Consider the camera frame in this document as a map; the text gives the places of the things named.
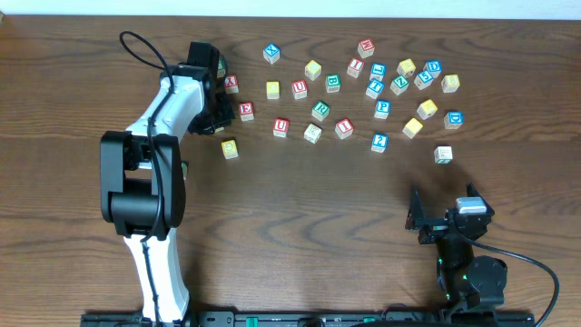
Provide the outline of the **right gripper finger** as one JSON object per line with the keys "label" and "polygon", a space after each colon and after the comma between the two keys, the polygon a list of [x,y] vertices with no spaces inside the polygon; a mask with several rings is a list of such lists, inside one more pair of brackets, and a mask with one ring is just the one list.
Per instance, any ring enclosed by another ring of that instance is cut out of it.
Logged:
{"label": "right gripper finger", "polygon": [[425,214],[419,197],[418,190],[415,187],[410,189],[410,203],[407,219],[405,222],[406,230],[418,230],[426,223]]}
{"label": "right gripper finger", "polygon": [[486,207],[486,215],[493,216],[495,214],[494,209],[488,204],[484,197],[479,193],[477,188],[472,182],[468,182],[466,185],[467,196],[472,198],[478,198],[479,201]]}

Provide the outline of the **red E block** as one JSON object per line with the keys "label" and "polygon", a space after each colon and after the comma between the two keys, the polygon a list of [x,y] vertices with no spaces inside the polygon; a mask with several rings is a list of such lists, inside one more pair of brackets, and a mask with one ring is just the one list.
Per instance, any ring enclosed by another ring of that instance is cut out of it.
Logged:
{"label": "red E block", "polygon": [[254,106],[252,102],[239,104],[239,114],[243,122],[254,119]]}

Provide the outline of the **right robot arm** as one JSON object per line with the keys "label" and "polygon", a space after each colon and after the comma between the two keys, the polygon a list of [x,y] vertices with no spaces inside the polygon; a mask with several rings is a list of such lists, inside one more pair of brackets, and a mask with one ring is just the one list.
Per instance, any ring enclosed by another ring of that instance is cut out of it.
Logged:
{"label": "right robot arm", "polygon": [[447,295],[443,317],[448,322],[469,312],[491,312],[504,303],[507,265],[473,251],[473,242],[487,232],[494,214],[472,183],[467,184],[467,195],[459,197],[441,218],[428,218],[418,190],[410,190],[405,228],[419,233],[420,244],[437,247],[438,285]]}

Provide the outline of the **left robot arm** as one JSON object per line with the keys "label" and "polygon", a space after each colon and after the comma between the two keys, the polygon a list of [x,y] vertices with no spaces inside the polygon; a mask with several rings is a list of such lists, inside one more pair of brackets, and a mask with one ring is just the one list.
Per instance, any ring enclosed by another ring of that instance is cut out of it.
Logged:
{"label": "left robot arm", "polygon": [[187,169],[180,143],[186,134],[214,134],[233,110],[219,91],[221,64],[172,65],[143,115],[101,139],[101,205],[132,253],[143,293],[145,326],[172,326],[187,317],[190,294],[177,253],[185,211]]}

